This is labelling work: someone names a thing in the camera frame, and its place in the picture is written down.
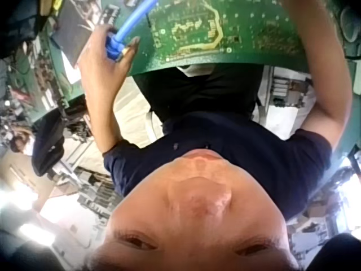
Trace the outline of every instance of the finger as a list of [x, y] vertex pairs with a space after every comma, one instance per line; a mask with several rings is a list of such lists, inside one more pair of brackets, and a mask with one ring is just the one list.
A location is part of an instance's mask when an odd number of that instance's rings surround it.
[[117, 64], [118, 69], [123, 71], [126, 70], [126, 72], [129, 71], [133, 59], [138, 52], [139, 43], [140, 43], [139, 37], [135, 37], [131, 40], [131, 42], [127, 47], [128, 50], [126, 51], [125, 55], [122, 57], [120, 62]]
[[89, 49], [96, 53], [105, 54], [105, 43], [107, 41], [108, 33], [112, 28], [113, 26], [109, 24], [98, 25], [90, 36]]

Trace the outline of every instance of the hand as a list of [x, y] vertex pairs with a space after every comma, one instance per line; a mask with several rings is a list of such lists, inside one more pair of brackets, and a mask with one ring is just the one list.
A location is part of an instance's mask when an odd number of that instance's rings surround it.
[[110, 25], [102, 25], [94, 30], [79, 62], [82, 85], [91, 115], [113, 109], [115, 98], [138, 50], [139, 38], [134, 38], [120, 62], [108, 59], [105, 41], [110, 30]]

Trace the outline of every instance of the navy blue t-shirt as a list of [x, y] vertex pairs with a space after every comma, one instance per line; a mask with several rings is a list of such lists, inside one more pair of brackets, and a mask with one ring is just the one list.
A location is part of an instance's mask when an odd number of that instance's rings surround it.
[[322, 136], [298, 130], [283, 141], [257, 123], [229, 113], [193, 112], [164, 124], [165, 136], [139, 148], [122, 140], [104, 154], [116, 191], [127, 196], [162, 165], [208, 148], [245, 169], [288, 220], [302, 212], [330, 166], [332, 148]]

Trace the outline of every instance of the short sleeve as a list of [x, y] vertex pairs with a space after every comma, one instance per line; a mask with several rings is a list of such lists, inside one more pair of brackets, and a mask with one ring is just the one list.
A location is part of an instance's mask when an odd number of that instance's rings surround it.
[[324, 172], [331, 165], [332, 146], [322, 136], [305, 130], [297, 130], [287, 140], [288, 152], [292, 157], [288, 167], [292, 172], [293, 192], [306, 207], [309, 199], [319, 188]]
[[142, 159], [142, 150], [135, 144], [122, 140], [110, 151], [103, 154], [104, 167], [111, 174], [115, 191], [123, 196], [131, 190], [129, 187], [135, 187], [138, 183], [133, 178], [134, 172], [140, 165]]

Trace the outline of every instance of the blue connector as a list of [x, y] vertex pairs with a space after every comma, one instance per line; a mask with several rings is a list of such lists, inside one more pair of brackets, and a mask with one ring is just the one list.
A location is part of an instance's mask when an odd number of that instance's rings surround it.
[[139, 23], [141, 18], [148, 12], [150, 12], [156, 5], [158, 0], [144, 0], [137, 9], [129, 16], [122, 27], [116, 34], [109, 34], [107, 38], [107, 54], [108, 57], [114, 61], [120, 58], [122, 50], [125, 45], [122, 44], [124, 38], [129, 32]]

